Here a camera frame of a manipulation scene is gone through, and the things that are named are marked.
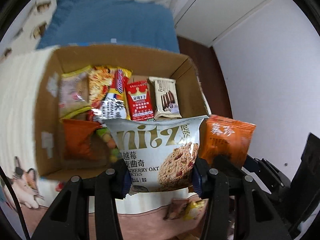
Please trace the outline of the yellow panda snack packet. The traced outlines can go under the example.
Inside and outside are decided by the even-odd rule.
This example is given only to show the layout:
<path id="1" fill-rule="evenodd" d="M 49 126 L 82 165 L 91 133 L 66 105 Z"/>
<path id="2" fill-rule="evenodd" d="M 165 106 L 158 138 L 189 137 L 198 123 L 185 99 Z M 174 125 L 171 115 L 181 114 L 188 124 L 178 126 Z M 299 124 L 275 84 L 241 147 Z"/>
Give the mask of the yellow panda snack packet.
<path id="1" fill-rule="evenodd" d="M 197 220 L 206 205 L 205 200 L 191 201 L 185 209 L 184 220 Z"/>

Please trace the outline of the orange crinkled snack packet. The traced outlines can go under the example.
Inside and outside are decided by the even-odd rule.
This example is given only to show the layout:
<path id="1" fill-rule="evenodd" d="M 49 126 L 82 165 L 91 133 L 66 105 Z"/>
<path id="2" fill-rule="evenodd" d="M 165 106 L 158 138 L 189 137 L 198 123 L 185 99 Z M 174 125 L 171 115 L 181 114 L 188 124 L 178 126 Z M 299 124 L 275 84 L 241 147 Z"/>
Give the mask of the orange crinkled snack packet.
<path id="1" fill-rule="evenodd" d="M 93 133 L 101 128 L 98 122 L 63 119 L 66 160 L 98 160 L 91 149 Z"/>

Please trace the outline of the colourful candy balls packet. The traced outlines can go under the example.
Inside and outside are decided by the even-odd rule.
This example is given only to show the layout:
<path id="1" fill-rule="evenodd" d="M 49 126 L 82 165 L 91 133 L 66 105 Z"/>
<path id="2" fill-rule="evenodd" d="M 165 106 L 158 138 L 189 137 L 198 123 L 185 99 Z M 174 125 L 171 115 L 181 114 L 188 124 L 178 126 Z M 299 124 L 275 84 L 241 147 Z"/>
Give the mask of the colourful candy balls packet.
<path id="1" fill-rule="evenodd" d="M 104 143 L 107 144 L 110 152 L 110 162 L 115 163 L 116 161 L 121 159 L 120 151 L 117 148 L 116 142 L 113 139 L 109 129 L 107 127 L 97 129 L 96 134 L 103 140 Z"/>

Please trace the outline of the brown cookie packet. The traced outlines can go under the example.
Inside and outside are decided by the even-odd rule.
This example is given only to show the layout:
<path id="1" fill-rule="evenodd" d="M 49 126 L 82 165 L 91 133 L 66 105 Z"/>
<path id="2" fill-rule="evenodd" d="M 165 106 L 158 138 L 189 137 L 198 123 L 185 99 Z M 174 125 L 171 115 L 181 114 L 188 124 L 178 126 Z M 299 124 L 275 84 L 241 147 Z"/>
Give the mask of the brown cookie packet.
<path id="1" fill-rule="evenodd" d="M 164 220 L 179 219 L 188 206 L 188 199 L 172 198 L 170 205 L 167 208 Z"/>

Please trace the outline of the cranberry oat cookie packet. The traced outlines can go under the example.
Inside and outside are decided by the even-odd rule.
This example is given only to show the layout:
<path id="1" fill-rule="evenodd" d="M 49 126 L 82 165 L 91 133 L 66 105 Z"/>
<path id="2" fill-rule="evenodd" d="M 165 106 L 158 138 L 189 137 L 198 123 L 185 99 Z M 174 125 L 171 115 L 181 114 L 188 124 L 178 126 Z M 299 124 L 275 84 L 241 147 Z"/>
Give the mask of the cranberry oat cookie packet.
<path id="1" fill-rule="evenodd" d="M 132 192 L 189 187 L 206 116 L 160 121 L 106 120 L 131 176 Z"/>

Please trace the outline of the clear yellow-edged snack packet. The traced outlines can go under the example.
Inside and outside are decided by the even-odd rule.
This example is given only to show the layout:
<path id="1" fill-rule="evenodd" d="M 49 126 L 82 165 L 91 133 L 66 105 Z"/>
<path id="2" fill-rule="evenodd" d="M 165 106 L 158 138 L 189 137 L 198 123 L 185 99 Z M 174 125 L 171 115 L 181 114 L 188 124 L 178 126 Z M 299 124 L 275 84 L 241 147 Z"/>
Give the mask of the clear yellow-edged snack packet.
<path id="1" fill-rule="evenodd" d="M 61 75 L 59 88 L 59 118 L 71 119 L 91 110 L 88 75 L 91 66 Z"/>

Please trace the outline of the chocolate wafer stick packet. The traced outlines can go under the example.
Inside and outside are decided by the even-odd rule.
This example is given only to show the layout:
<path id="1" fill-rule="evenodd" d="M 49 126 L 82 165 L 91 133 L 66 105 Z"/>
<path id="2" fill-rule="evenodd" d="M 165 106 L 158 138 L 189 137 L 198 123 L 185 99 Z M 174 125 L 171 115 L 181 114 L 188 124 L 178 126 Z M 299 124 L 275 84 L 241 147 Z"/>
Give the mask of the chocolate wafer stick packet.
<path id="1" fill-rule="evenodd" d="M 181 118 L 176 92 L 176 80 L 151 76 L 149 81 L 155 91 L 154 119 Z"/>

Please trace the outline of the Korean cheese noodle packet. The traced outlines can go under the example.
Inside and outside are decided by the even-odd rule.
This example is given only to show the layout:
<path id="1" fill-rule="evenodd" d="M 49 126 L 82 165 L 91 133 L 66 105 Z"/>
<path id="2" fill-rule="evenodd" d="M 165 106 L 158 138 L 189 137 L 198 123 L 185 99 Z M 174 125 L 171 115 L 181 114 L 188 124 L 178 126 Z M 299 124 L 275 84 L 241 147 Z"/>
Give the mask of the Korean cheese noodle packet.
<path id="1" fill-rule="evenodd" d="M 132 71 L 122 67 L 95 66 L 88 75 L 88 121 L 103 123 L 109 119 L 130 120 L 125 87 Z"/>

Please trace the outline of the red crown snack packet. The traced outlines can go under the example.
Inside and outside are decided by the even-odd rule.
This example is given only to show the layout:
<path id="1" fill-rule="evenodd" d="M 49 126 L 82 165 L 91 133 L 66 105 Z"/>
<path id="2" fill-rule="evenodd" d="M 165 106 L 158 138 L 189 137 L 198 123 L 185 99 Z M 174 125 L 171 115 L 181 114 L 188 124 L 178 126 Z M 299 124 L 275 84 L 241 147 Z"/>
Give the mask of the red crown snack packet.
<path id="1" fill-rule="evenodd" d="M 126 96 L 131 120 L 146 121 L 153 119 L 154 112 L 146 80 L 127 84 Z"/>

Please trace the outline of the small red snack packet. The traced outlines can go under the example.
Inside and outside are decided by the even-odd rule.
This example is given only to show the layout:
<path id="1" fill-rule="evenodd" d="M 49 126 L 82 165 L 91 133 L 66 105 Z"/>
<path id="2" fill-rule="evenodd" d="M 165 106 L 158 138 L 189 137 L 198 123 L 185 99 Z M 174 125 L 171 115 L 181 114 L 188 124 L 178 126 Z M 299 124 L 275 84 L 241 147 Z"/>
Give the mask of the small red snack packet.
<path id="1" fill-rule="evenodd" d="M 57 191 L 57 192 L 62 191 L 62 189 L 64 188 L 64 186 L 65 186 L 65 182 L 64 182 L 64 181 L 60 181 L 60 182 L 56 185 L 55 191 Z"/>

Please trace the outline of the cat print striped blanket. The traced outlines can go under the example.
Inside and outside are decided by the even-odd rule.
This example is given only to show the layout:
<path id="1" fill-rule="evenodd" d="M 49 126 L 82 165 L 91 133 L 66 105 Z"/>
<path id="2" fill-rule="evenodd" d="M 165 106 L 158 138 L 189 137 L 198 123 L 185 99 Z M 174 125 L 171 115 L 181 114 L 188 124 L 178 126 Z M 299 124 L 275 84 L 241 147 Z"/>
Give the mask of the cat print striped blanket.
<path id="1" fill-rule="evenodd" d="M 5 205 L 32 239 L 170 239 L 209 115 L 193 61 L 143 47 L 50 47 L 1 63 Z"/>

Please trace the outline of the milk carton cardboard box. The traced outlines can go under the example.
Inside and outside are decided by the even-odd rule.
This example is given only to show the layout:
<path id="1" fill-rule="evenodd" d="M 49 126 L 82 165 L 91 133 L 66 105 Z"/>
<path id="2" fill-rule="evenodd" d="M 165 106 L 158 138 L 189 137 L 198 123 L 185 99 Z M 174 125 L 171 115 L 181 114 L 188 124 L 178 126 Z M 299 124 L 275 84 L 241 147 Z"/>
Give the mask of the milk carton cardboard box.
<path id="1" fill-rule="evenodd" d="M 114 44 L 49 52 L 35 106 L 40 176 L 97 176 L 113 148 L 141 185 L 158 186 L 174 152 L 189 172 L 211 111 L 188 56 Z"/>

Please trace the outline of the white door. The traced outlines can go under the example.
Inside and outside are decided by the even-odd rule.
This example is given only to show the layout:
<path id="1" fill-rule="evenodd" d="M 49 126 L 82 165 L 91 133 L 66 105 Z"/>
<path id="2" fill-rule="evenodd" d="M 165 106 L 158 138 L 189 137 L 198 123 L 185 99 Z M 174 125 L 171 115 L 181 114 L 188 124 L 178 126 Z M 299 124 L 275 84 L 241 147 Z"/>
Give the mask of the white door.
<path id="1" fill-rule="evenodd" d="M 210 46 L 266 0 L 191 0 L 176 17 L 178 36 Z"/>

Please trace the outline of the bear print long pillow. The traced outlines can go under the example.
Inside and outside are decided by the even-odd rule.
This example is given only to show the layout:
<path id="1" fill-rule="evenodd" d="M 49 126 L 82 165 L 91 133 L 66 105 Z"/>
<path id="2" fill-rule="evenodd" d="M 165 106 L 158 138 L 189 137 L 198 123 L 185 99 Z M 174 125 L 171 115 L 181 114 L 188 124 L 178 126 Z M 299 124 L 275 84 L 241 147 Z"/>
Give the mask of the bear print long pillow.
<path id="1" fill-rule="evenodd" d="M 1 40 L 1 61 L 35 50 L 50 24 L 56 0 L 31 0 L 14 19 Z"/>

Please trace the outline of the blue bed sheet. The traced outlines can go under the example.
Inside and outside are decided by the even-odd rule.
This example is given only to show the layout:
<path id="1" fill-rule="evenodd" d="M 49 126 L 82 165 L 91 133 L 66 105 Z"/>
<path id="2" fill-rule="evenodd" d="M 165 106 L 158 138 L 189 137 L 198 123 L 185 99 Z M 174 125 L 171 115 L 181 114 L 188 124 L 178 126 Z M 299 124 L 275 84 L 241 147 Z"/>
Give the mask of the blue bed sheet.
<path id="1" fill-rule="evenodd" d="M 171 11 L 134 0 L 57 0 L 37 48 L 105 43 L 180 51 Z"/>

